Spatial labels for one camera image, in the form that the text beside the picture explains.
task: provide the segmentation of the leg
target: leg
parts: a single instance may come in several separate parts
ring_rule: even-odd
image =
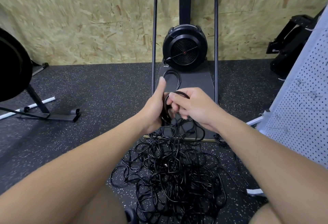
[[[262,206],[251,218],[249,224],[281,224],[270,203]]]
[[[71,224],[126,224],[121,203],[107,185],[76,215]]]

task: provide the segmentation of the black round equipment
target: black round equipment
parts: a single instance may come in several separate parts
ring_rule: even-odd
[[[206,59],[207,41],[200,27],[171,27],[163,43],[163,61],[179,71],[197,68]]]
[[[32,78],[32,62],[21,43],[0,28],[0,102],[20,94]]]

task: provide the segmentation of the bare skin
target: bare skin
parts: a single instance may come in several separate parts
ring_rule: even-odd
[[[160,126],[161,79],[145,107],[114,129],[45,164],[0,196],[0,223],[126,223],[105,182],[126,151]],[[168,103],[219,133],[267,195],[251,223],[325,223],[328,171],[262,135],[217,106],[201,89],[180,89]]]

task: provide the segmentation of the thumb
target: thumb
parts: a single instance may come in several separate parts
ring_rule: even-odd
[[[184,109],[188,110],[190,106],[190,99],[187,99],[179,94],[171,92],[169,95],[170,99],[178,104],[179,106],[182,106]]]
[[[165,87],[166,87],[166,81],[165,81],[164,77],[161,76],[159,78],[158,85],[154,92],[154,95],[158,95],[158,96],[162,97],[164,94]]]

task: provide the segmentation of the person's left arm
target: person's left arm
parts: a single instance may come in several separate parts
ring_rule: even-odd
[[[161,78],[139,113],[38,168],[3,193],[0,223],[69,221],[106,183],[128,149],[142,135],[160,127],[165,85]]]

